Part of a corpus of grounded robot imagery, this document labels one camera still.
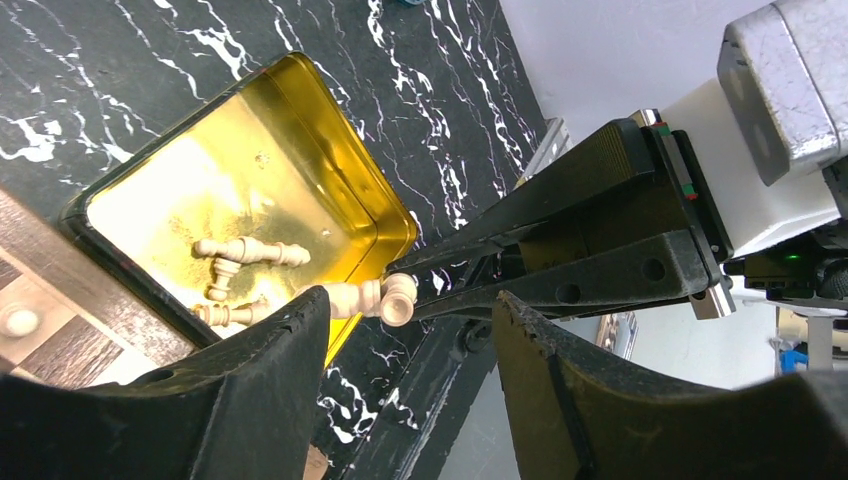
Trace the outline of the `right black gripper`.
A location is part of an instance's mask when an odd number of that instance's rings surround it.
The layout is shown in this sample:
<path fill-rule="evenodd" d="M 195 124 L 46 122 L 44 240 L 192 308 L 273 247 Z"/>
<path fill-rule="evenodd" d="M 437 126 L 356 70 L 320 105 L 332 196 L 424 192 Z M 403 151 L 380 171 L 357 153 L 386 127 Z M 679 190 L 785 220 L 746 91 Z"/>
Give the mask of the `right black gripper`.
<path fill-rule="evenodd" d="M 733 282 L 721 268 L 733 253 L 688 134 L 657 109 L 640 109 L 387 270 L 521 275 L 421 300 L 414 320 L 484 319 L 502 291 L 554 318 L 689 297 L 696 318 L 707 320 L 736 311 Z"/>

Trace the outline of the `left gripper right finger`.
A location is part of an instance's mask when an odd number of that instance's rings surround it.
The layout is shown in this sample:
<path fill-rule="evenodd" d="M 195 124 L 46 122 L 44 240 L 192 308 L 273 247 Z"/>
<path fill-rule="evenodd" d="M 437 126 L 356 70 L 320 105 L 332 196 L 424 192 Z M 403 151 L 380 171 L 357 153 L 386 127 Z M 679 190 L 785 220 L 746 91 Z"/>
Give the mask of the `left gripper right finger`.
<path fill-rule="evenodd" d="M 843 479 L 847 375 L 807 371 L 740 390 L 646 369 L 509 292 L 493 338 L 524 479 Z"/>

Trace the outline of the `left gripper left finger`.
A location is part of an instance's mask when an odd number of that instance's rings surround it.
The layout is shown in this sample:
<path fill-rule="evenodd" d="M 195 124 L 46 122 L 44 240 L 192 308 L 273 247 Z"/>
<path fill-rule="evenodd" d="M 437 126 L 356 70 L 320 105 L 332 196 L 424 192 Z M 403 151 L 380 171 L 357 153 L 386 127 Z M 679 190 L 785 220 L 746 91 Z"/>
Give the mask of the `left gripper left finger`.
<path fill-rule="evenodd" d="M 5 479 L 299 479 L 329 336 L 313 287 L 137 380 L 65 390 L 1 378 Z"/>

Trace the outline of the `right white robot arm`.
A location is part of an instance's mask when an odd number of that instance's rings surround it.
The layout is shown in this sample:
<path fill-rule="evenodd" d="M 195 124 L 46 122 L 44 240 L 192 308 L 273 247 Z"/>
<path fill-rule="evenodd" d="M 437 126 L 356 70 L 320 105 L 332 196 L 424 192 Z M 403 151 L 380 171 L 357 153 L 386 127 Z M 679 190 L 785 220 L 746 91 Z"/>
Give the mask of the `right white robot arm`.
<path fill-rule="evenodd" d="M 847 310 L 847 5 L 775 1 L 729 23 L 716 76 L 614 119 L 453 235 L 393 262 L 381 312 L 550 317 L 690 303 L 734 278 L 807 316 Z"/>

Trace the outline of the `light piece sideways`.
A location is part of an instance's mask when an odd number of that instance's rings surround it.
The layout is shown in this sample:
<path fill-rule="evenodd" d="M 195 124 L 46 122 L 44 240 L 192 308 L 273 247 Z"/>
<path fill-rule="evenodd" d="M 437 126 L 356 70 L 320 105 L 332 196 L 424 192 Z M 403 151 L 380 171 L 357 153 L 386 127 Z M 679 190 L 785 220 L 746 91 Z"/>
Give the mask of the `light piece sideways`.
<path fill-rule="evenodd" d="M 415 280 L 404 273 L 361 284 L 330 283 L 323 288 L 329 296 L 332 319 L 362 315 L 379 318 L 389 327 L 404 326 L 412 320 L 418 296 Z"/>

